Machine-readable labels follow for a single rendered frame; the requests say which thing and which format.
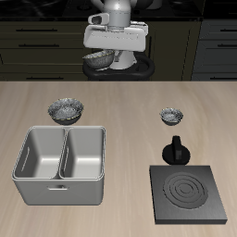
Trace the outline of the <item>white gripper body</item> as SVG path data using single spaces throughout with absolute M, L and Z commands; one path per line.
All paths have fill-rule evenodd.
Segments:
M 138 21 L 133 21 L 130 27 L 122 31 L 110 31 L 107 26 L 88 25 L 83 44 L 87 48 L 143 52 L 147 34 L 148 25 Z

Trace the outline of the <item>medium grey speckled bowl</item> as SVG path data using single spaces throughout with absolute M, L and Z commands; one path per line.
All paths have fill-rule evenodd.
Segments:
M 84 56 L 82 59 L 92 69 L 103 69 L 109 67 L 112 64 L 114 55 L 114 50 L 106 49 Z

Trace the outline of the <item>large grey speckled bowl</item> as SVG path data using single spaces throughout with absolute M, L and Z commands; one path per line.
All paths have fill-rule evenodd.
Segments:
M 77 122 L 83 112 L 83 104 L 74 98 L 56 100 L 48 107 L 48 115 L 59 125 L 72 125 Z

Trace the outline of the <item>small grey speckled bowl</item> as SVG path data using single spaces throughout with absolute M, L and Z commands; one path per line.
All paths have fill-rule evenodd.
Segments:
M 179 124 L 183 118 L 183 114 L 179 109 L 171 107 L 162 109 L 159 115 L 161 120 L 169 126 L 175 126 Z

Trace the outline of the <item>dark olive kitchen cupboard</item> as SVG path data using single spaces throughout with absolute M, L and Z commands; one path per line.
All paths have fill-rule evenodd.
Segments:
M 201 23 L 149 21 L 145 55 L 155 63 L 152 81 L 188 81 Z M 0 21 L 0 81 L 26 77 L 63 77 L 85 81 L 82 58 L 92 53 L 83 46 L 85 21 Z M 57 29 L 20 32 L 16 29 Z M 58 48 L 19 47 L 19 44 L 59 44 Z

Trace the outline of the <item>black kitchen countertop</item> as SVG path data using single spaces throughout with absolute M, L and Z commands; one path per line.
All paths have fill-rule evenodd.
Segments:
M 90 0 L 0 0 L 0 21 L 86 21 L 100 10 Z M 237 19 L 237 0 L 162 0 L 131 11 L 137 21 Z

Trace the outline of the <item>dark grey kitchen cupboard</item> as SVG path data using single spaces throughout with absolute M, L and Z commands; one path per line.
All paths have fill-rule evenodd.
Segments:
M 211 81 L 210 77 L 237 77 L 237 47 L 218 47 L 218 44 L 237 44 L 237 19 L 203 20 L 193 63 L 193 81 Z

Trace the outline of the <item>round black knob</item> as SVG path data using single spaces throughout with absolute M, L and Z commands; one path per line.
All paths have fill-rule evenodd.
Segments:
M 169 165 L 186 165 L 190 161 L 190 151 L 181 144 L 180 136 L 173 136 L 172 143 L 164 147 L 162 158 Z

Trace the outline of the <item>white two-bin basket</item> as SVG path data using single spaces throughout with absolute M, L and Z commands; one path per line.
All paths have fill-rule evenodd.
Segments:
M 12 170 L 29 206 L 97 206 L 104 195 L 106 129 L 33 126 Z

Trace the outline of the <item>dark grey stove plate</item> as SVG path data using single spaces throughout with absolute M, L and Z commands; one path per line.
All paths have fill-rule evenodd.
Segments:
M 155 224 L 225 224 L 210 166 L 149 168 Z

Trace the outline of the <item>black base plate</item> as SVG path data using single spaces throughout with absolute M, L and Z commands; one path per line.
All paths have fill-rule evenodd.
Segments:
M 86 63 L 83 63 L 83 73 L 89 81 L 148 81 L 155 72 L 154 62 L 145 55 L 145 53 L 135 52 L 137 60 L 127 69 L 91 69 Z

